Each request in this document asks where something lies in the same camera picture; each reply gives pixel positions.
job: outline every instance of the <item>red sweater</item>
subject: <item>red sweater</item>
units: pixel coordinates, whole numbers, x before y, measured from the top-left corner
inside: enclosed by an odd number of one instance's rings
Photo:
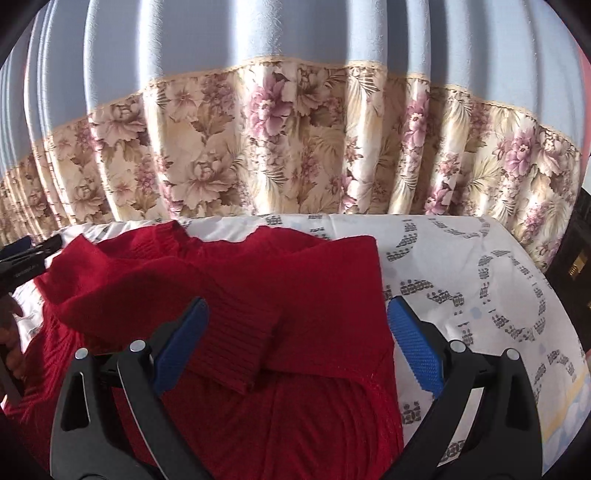
[[[204,297],[210,320],[164,405],[218,480],[379,479],[402,451],[393,342],[375,240],[260,227],[202,242],[176,222],[92,245],[76,238],[37,279],[44,326],[7,416],[44,466],[77,348],[148,338]],[[153,463],[121,390],[136,455]]]

